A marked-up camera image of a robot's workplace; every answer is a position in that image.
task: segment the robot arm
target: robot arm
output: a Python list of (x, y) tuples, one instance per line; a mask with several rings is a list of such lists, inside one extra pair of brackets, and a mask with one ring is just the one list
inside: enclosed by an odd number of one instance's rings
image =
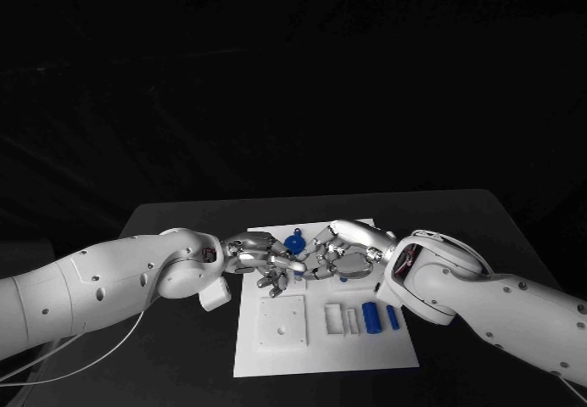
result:
[[(0, 280), (0, 360), (41, 343), (114, 325), (159, 297), (199, 293), (205, 310), (229, 301), (222, 272), (267, 266), (304, 271), (268, 233), (222, 243), (212, 235), (172, 229), (95, 244), (45, 267)], [(279, 287), (281, 273), (264, 276)]]
[[(587, 386), (587, 303), (581, 299), (527, 278), (495, 274), (475, 250), (434, 232), (416, 231), (397, 243), (392, 234), (369, 225), (338, 220), (299, 259), (329, 245), (366, 250), (361, 256), (351, 255), (361, 258), (354, 265), (359, 276), (375, 263), (385, 266), (375, 288), (379, 300), (405, 306), (434, 324), (447, 325), (459, 314), (489, 344)], [(342, 275), (342, 268), (351, 276), (351, 263), (341, 267), (343, 260), (332, 256), (319, 268), (307, 270), (304, 278)]]

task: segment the table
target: table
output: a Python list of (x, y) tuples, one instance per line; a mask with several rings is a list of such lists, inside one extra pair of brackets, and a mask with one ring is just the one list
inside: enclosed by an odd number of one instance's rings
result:
[[(414, 229), (465, 241), (495, 272), (558, 288), (503, 206), (485, 190), (375, 193), (141, 205), (120, 237), (172, 227), (227, 238), (251, 226), (374, 218), (404, 237)], [(121, 348), (90, 370), (36, 386), (28, 407), (578, 405), (564, 383), (489, 346), (456, 317), (436, 326), (405, 318), (420, 368), (234, 378), (242, 276), (232, 301), (206, 313), (198, 296), (159, 299)], [(87, 334), (54, 357), (45, 378), (69, 373), (118, 343), (136, 317)]]

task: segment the hole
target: hole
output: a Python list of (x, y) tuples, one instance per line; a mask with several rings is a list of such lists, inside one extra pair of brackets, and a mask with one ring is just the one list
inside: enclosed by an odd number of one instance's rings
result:
[(98, 288), (98, 291), (95, 292), (95, 298), (98, 299), (98, 301), (104, 299), (105, 294), (107, 290), (104, 290), (104, 288)]

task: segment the white board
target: white board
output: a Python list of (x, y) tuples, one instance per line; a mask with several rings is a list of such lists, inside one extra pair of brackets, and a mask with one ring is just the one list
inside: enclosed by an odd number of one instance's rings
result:
[[(361, 220), (374, 224), (374, 220)], [(271, 233), (281, 242), (294, 234), (296, 227), (302, 229), (302, 237), (306, 243), (322, 232), (330, 221), (310, 223), (304, 225), (286, 225), (257, 227), (248, 231), (266, 231)], [(309, 268), (317, 267), (316, 256), (312, 255), (306, 261)], [(400, 329), (392, 330), (387, 313), (387, 304), (374, 296), (374, 285), (382, 276), (384, 268), (377, 265), (374, 273), (364, 279), (341, 282), (339, 277), (322, 281), (297, 282), (293, 274), (289, 273), (287, 290), (277, 298), (270, 298), (270, 287), (260, 289), (257, 281), (261, 274), (244, 274), (241, 292), (241, 311), (238, 317), (237, 353), (234, 377), (273, 376), (299, 373), (319, 373), (326, 371), (364, 371), (372, 369), (394, 369), (404, 367), (418, 367), (414, 345), (410, 339), (407, 323), (401, 309), (395, 309)], [(379, 319), (382, 322), (382, 333), (368, 334), (362, 304), (375, 302)], [(300, 315), (300, 304), (303, 307), (303, 319), (306, 330), (293, 325), (302, 319), (294, 319)], [(326, 305), (339, 304), (342, 312), (343, 333), (329, 335), (326, 330)], [(276, 309), (274, 319), (263, 320), (263, 306)], [(349, 328), (348, 309), (355, 310), (358, 326)], [(270, 339), (271, 346), (260, 345), (260, 337), (277, 332)]]

